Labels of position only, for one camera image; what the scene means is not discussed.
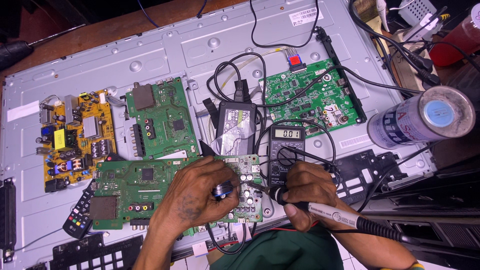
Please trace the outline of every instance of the solder wire spool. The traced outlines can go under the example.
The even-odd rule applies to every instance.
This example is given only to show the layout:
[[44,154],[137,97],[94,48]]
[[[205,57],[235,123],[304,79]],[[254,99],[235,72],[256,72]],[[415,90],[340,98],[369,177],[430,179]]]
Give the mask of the solder wire spool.
[[222,196],[222,195],[227,195],[228,193],[230,193],[232,191],[233,191],[232,183],[230,181],[226,181],[224,183],[221,183],[221,184],[217,185],[213,189],[212,194],[215,197],[219,197],[219,196]]
[[471,101],[448,86],[435,86],[370,118],[370,139],[385,149],[415,145],[470,132],[475,124]]

